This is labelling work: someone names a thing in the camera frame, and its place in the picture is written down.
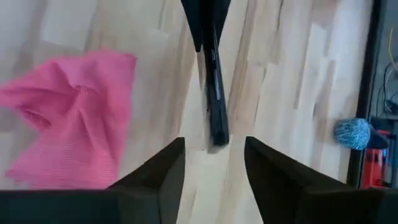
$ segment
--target yellow wire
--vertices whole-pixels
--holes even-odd
[[[390,56],[390,61],[391,61],[392,66],[394,67],[394,70],[398,72],[398,66],[396,64],[396,61],[394,60],[394,57],[392,56],[392,50],[391,50],[391,48],[392,48],[392,46],[391,46],[392,45],[392,33],[394,32],[394,27],[395,27],[395,25],[393,25],[390,30],[390,38],[388,40],[388,54]]]

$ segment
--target pink towel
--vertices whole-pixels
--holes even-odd
[[[32,189],[105,189],[118,176],[136,58],[100,51],[50,60],[0,90],[39,132],[6,175]]]

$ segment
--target blue fuzzy ball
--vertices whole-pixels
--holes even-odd
[[[335,124],[333,134],[343,146],[363,150],[371,138],[371,126],[362,118],[343,119]]]

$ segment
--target red object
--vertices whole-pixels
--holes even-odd
[[[379,134],[383,134],[386,136],[390,135],[389,131],[377,130]],[[377,189],[385,189],[386,186],[383,186],[384,180],[384,168],[387,164],[384,161],[388,160],[389,149],[366,149],[365,151],[365,160],[364,160],[364,170],[363,170],[363,178],[362,178],[362,188],[377,188]]]
[[[32,189],[105,189],[118,176],[136,58],[110,51],[50,60],[0,90],[40,136],[7,176]]]

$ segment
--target wooden surface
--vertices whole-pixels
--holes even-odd
[[[185,137],[179,224],[262,223],[244,168],[246,136],[345,181],[349,150],[331,128],[356,112],[371,0],[232,0],[220,42],[231,143],[221,149],[208,144],[203,56],[180,0],[1,4],[3,83],[59,55],[109,48],[138,57],[120,177]],[[1,172],[34,136],[0,111]],[[4,179],[0,187],[19,186]]]

